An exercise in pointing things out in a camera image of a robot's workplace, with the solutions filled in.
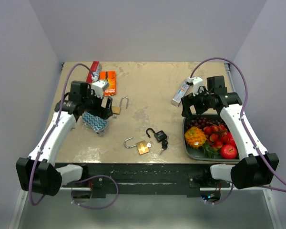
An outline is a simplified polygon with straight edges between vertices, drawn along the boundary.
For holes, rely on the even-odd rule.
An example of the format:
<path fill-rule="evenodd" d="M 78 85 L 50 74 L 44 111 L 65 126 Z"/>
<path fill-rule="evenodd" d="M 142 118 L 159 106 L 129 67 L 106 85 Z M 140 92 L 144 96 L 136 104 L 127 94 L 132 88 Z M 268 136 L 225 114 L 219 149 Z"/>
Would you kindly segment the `black padlock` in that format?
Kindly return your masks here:
<path fill-rule="evenodd" d="M 149 138 L 151 138 L 151 135 L 149 134 L 149 131 L 152 131 L 155 139 L 157 140 L 157 142 L 162 142 L 162 141 L 166 141 L 168 136 L 164 133 L 163 130 L 160 130 L 158 132 L 155 132 L 152 128 L 147 128 L 146 129 L 146 134 Z"/>

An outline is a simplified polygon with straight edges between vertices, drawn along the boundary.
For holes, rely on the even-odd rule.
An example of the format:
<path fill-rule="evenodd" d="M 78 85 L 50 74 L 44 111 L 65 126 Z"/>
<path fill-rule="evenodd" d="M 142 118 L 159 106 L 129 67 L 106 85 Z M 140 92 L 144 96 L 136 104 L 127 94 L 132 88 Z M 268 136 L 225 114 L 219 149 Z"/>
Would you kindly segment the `large brass padlock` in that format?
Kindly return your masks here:
<path fill-rule="evenodd" d="M 132 140 L 133 139 L 133 137 L 130 137 L 130 138 L 127 138 L 127 139 L 125 139 L 124 140 L 124 143 L 123 143 L 123 146 L 125 147 L 125 148 L 134 148 L 134 147 L 136 147 L 137 148 L 137 150 L 138 150 L 138 152 L 139 152 L 139 155 L 144 155 L 144 154 L 147 154 L 147 153 L 149 153 L 150 152 L 150 148 L 152 147 L 152 144 L 149 142 L 149 143 L 147 143 L 145 140 L 143 140 L 143 141 L 140 141 L 140 142 L 137 142 L 137 143 L 135 143 L 134 145 L 132 145 L 132 146 L 129 146 L 129 145 L 127 145 L 127 142 L 128 141 L 130 141 L 130 140 Z"/>

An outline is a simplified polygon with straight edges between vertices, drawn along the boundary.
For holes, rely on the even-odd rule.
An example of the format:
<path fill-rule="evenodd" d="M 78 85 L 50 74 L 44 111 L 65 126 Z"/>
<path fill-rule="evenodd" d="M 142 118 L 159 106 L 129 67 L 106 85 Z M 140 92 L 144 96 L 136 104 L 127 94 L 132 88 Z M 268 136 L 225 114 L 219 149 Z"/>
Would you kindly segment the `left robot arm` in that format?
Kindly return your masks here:
<path fill-rule="evenodd" d="M 16 170 L 22 190 L 55 196 L 60 187 L 73 182 L 78 187 L 89 183 L 89 175 L 82 166 L 68 164 L 55 168 L 56 158 L 68 133 L 79 118 L 94 132 L 101 133 L 113 115 L 112 98 L 102 107 L 107 81 L 89 84 L 73 81 L 70 92 L 62 96 L 55 106 L 51 123 L 41 141 L 28 155 L 16 162 Z"/>

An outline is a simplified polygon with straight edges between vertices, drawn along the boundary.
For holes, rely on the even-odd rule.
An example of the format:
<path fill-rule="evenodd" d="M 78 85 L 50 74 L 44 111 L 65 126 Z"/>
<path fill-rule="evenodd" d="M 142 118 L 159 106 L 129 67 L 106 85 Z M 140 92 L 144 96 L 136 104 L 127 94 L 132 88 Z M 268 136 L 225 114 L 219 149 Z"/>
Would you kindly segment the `dark grapes bunch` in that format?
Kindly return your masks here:
<path fill-rule="evenodd" d="M 200 129 L 204 129 L 205 127 L 208 126 L 212 126 L 213 121 L 211 121 L 210 119 L 206 118 L 206 117 L 196 117 L 192 120 L 186 120 L 185 121 L 185 127 L 187 129 L 191 128 L 191 127 L 198 127 Z"/>

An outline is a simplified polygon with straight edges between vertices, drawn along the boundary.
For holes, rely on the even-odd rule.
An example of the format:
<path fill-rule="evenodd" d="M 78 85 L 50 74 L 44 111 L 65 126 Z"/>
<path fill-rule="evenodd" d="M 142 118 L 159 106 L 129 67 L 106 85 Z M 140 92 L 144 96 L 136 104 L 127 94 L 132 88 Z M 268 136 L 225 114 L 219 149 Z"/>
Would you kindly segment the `orange box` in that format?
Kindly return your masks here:
<path fill-rule="evenodd" d="M 104 91 L 105 96 L 116 95 L 116 72 L 115 71 L 107 71 L 100 72 L 100 79 L 107 81 L 109 86 Z"/>

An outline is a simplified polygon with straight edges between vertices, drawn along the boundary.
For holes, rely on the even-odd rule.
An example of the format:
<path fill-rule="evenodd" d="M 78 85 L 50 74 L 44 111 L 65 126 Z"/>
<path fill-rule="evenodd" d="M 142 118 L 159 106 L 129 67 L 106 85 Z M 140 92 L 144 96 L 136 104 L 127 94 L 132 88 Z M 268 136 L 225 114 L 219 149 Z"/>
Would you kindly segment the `red box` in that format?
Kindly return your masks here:
<path fill-rule="evenodd" d="M 102 66 L 100 62 L 94 61 L 90 67 L 90 72 L 87 75 L 86 82 L 94 83 L 99 80 Z"/>

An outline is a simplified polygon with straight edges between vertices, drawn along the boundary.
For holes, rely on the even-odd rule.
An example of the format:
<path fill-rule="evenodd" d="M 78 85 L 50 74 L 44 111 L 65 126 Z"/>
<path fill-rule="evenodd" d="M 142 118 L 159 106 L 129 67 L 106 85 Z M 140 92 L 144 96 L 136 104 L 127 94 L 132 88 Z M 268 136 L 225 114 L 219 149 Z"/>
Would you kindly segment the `red apple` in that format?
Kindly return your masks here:
<path fill-rule="evenodd" d="M 222 146 L 220 154 L 223 159 L 236 159 L 237 149 L 233 145 L 226 144 Z"/>

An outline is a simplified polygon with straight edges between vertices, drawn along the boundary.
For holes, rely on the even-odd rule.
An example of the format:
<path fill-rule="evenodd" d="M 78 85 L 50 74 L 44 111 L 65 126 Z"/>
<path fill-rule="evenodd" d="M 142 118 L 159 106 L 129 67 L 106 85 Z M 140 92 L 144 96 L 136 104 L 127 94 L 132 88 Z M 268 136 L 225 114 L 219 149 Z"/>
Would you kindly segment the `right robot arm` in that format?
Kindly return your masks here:
<path fill-rule="evenodd" d="M 259 141 L 244 113 L 244 103 L 237 93 L 229 93 L 223 76 L 207 78 L 204 87 L 200 77 L 186 80 L 193 91 L 181 98 L 182 117 L 192 121 L 209 109 L 214 109 L 227 124 L 235 140 L 239 162 L 235 165 L 215 164 L 203 175 L 203 183 L 214 187 L 220 180 L 234 184 L 237 189 L 271 183 L 279 159 Z"/>

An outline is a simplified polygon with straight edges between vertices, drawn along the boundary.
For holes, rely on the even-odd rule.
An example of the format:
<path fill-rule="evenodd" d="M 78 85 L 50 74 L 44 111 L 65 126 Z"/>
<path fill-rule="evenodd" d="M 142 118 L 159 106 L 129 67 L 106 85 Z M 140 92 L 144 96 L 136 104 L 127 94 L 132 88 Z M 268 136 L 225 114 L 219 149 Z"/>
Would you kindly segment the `red lychee cluster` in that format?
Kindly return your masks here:
<path fill-rule="evenodd" d="M 203 132 L 207 143 L 215 150 L 219 150 L 225 145 L 236 147 L 231 132 L 222 124 L 206 126 L 203 128 Z"/>

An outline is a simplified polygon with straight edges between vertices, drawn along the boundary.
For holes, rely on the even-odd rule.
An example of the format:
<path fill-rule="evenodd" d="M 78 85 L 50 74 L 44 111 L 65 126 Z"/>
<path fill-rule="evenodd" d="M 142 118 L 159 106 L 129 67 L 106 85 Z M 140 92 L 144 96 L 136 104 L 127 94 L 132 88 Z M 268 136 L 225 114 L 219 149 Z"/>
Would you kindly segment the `small brass padlock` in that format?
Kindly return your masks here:
<path fill-rule="evenodd" d="M 114 115 L 119 115 L 120 112 L 121 112 L 121 108 L 122 108 L 122 103 L 123 101 L 126 100 L 126 106 L 125 108 L 127 109 L 128 108 L 128 105 L 129 105 L 129 98 L 124 96 L 120 99 L 120 102 L 119 102 L 119 106 L 112 106 L 112 112 Z"/>

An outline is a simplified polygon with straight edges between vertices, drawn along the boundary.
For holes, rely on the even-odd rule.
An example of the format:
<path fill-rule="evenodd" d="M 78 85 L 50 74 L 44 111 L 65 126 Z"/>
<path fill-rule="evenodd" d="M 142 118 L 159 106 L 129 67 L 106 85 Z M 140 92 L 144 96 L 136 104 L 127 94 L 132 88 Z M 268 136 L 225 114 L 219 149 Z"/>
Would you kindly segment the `grey fruit tray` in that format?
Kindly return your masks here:
<path fill-rule="evenodd" d="M 239 153 L 232 132 L 216 114 L 184 118 L 183 135 L 186 153 L 196 160 L 239 161 Z"/>

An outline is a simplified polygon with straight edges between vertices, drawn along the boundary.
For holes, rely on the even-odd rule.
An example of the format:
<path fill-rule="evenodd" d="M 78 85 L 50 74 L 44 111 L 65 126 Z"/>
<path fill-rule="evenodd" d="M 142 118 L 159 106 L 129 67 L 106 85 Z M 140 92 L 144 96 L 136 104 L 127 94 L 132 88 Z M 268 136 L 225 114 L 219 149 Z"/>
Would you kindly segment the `black mounting base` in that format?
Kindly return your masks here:
<path fill-rule="evenodd" d="M 69 188 L 91 188 L 93 198 L 120 195 L 183 195 L 199 197 L 202 189 L 228 188 L 225 181 L 211 177 L 209 164 L 82 164 L 80 182 Z"/>

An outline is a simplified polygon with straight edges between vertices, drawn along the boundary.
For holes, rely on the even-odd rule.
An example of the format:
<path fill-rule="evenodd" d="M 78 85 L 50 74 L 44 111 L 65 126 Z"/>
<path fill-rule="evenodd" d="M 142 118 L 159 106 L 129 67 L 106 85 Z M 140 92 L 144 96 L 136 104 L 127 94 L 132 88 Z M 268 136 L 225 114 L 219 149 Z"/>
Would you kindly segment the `blue zigzag pouch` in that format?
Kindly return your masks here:
<path fill-rule="evenodd" d="M 94 116 L 88 112 L 82 114 L 82 122 L 97 134 L 101 134 L 108 126 L 107 120 Z"/>

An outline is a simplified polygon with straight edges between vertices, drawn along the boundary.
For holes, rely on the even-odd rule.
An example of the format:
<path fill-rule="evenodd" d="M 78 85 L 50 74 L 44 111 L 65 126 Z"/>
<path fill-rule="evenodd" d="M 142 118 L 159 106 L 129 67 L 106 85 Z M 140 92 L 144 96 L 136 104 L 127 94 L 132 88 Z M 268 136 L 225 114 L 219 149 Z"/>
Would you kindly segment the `silver toothpaste box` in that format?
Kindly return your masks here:
<path fill-rule="evenodd" d="M 190 86 L 192 86 L 192 79 L 190 78 L 186 78 L 181 86 L 179 87 L 179 89 L 177 90 L 176 94 L 174 95 L 174 97 L 171 100 L 171 104 L 178 107 L 181 103 L 181 99 L 185 96 L 185 94 L 187 93 L 188 89 L 190 88 Z"/>

